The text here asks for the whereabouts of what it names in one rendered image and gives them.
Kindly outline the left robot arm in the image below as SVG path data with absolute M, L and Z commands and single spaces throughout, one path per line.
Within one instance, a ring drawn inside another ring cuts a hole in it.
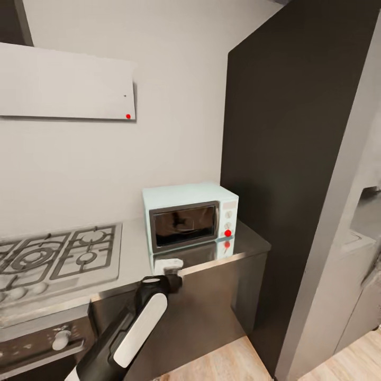
M 135 316 L 124 307 L 64 381 L 123 381 L 168 307 L 182 277 L 165 275 L 180 269 L 180 259 L 156 260 L 155 275 L 141 280 L 135 294 Z

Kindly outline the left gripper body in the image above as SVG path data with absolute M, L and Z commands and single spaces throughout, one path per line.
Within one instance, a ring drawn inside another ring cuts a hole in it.
M 141 285 L 142 281 L 147 280 L 149 278 L 162 278 L 162 280 L 165 281 L 167 284 L 167 294 L 173 294 L 173 293 L 178 293 L 178 275 L 173 274 L 173 275 L 162 275 L 162 276 L 146 276 L 141 280 Z

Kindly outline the microwave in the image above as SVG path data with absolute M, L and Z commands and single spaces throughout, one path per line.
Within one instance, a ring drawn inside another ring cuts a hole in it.
M 235 234 L 239 197 L 215 182 L 143 188 L 150 253 Z

